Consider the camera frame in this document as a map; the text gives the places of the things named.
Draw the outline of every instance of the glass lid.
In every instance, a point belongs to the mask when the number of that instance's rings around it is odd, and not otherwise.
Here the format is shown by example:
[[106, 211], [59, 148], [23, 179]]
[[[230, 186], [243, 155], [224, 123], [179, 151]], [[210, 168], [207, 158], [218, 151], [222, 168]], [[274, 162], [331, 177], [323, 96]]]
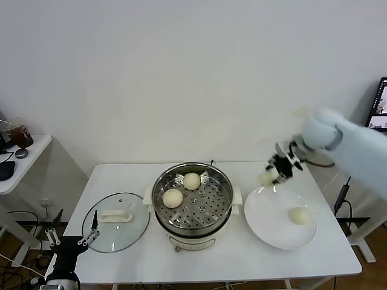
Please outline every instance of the glass lid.
[[138, 241], [149, 223], [147, 206], [143, 198], [134, 193], [115, 193], [99, 201], [87, 213], [82, 225], [82, 235], [91, 231], [97, 211], [99, 237], [90, 245], [100, 253], [124, 250]]

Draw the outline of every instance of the electrical outlet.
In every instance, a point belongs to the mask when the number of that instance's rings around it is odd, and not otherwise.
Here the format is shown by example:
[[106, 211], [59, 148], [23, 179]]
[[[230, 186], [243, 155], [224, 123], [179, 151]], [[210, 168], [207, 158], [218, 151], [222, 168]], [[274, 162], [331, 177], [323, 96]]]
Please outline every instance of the electrical outlet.
[[41, 207], [47, 208], [47, 207], [53, 207], [53, 202], [48, 198], [40, 198], [39, 203], [41, 204]]

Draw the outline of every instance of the white plate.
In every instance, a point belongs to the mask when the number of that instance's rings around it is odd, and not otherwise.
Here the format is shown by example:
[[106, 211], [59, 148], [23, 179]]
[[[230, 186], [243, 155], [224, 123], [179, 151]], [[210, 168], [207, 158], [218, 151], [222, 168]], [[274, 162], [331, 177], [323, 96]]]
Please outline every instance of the white plate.
[[[244, 213], [253, 232], [264, 242], [283, 250], [306, 247], [317, 235], [317, 217], [306, 200], [286, 185], [272, 188], [257, 188], [246, 199]], [[297, 225], [289, 218], [295, 207], [305, 208], [310, 223]]]

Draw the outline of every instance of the electric steamer pot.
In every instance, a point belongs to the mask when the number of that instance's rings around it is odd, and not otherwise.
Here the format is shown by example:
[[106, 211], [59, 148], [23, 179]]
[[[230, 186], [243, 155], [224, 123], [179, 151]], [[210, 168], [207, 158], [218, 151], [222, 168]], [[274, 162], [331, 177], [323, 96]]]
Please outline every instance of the electric steamer pot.
[[[184, 175], [190, 172], [200, 175], [201, 184], [196, 190], [183, 187]], [[183, 201], [176, 208], [167, 208], [163, 203], [163, 195], [169, 189], [178, 189], [183, 194]], [[225, 225], [232, 211], [239, 213], [242, 198], [239, 188], [233, 188], [222, 171], [208, 164], [189, 162], [161, 174], [145, 194], [144, 204], [154, 208], [172, 243], [187, 250], [200, 250], [215, 242], [212, 235]], [[202, 246], [186, 247], [185, 243]]]

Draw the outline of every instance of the computer mouse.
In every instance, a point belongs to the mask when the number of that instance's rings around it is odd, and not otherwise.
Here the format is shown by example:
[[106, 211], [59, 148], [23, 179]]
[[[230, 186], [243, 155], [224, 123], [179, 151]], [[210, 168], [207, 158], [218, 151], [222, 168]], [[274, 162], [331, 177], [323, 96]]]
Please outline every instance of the computer mouse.
[[17, 159], [23, 159], [23, 158], [27, 157], [27, 155], [28, 155], [28, 150], [25, 148], [18, 149], [15, 152], [15, 157]]

